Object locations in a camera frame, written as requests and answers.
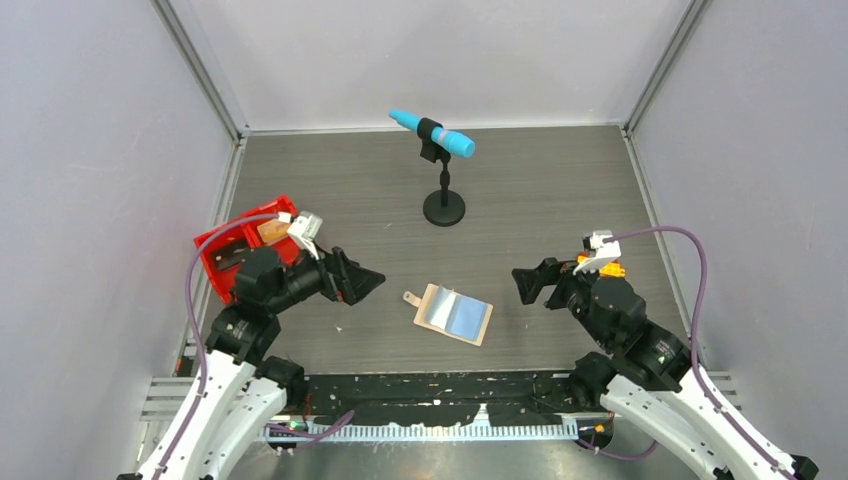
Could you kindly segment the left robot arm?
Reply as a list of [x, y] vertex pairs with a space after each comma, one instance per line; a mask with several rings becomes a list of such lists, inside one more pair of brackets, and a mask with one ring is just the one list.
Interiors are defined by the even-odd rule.
[[303, 367], [267, 353], [281, 331], [279, 314], [314, 295], [354, 305], [385, 280], [339, 247], [301, 253], [291, 265], [271, 247], [248, 253], [232, 301], [212, 323], [189, 394], [160, 443], [127, 478], [228, 478], [273, 416], [305, 405]]

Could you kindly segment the beige card holder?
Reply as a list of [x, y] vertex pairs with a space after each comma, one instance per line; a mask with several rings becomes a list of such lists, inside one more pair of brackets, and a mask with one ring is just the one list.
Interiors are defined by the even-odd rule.
[[428, 284], [421, 296], [405, 291], [402, 299], [416, 309], [414, 325], [476, 347], [483, 344], [492, 304], [436, 284]]

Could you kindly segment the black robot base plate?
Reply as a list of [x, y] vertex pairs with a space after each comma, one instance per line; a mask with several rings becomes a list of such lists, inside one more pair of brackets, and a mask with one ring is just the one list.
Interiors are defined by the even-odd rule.
[[312, 374], [295, 386], [284, 414], [329, 425], [466, 426], [482, 413], [493, 426], [547, 426], [567, 414], [607, 415], [569, 386], [565, 371]]

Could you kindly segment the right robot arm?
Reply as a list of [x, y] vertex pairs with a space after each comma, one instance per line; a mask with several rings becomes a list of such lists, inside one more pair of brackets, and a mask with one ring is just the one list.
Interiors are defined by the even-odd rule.
[[511, 275], [525, 305], [551, 287], [545, 307], [567, 310], [600, 348], [577, 360], [563, 382], [575, 406], [628, 419], [702, 479], [819, 474], [812, 459], [782, 450], [753, 427], [691, 349], [648, 318], [645, 300], [622, 273], [588, 273], [575, 260], [545, 258]]

